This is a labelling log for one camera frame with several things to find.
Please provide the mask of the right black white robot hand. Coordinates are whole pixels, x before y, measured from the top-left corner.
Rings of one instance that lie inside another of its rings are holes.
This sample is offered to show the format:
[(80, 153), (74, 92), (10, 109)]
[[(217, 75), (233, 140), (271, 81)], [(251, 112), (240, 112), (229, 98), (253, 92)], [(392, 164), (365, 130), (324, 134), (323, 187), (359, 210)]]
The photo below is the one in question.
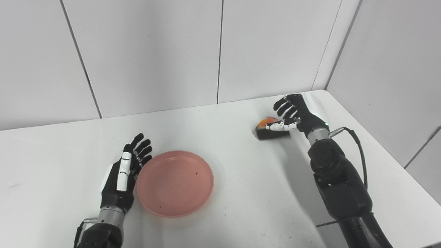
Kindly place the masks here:
[(266, 123), (264, 128), (272, 131), (291, 131), (309, 135), (316, 129), (330, 132), (323, 105), (310, 92), (287, 94), (273, 105), (280, 121)]

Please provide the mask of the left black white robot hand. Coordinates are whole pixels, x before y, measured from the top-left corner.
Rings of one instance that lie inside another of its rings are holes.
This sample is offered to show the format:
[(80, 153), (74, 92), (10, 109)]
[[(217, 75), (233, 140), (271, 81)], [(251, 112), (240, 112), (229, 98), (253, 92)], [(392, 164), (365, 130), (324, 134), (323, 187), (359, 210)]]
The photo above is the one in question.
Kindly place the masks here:
[(139, 133), (131, 143), (125, 145), (120, 159), (110, 167), (101, 191), (101, 208), (117, 207), (124, 214), (131, 209), (138, 175), (144, 165), (152, 159), (150, 144), (150, 139), (145, 139), (144, 134)]

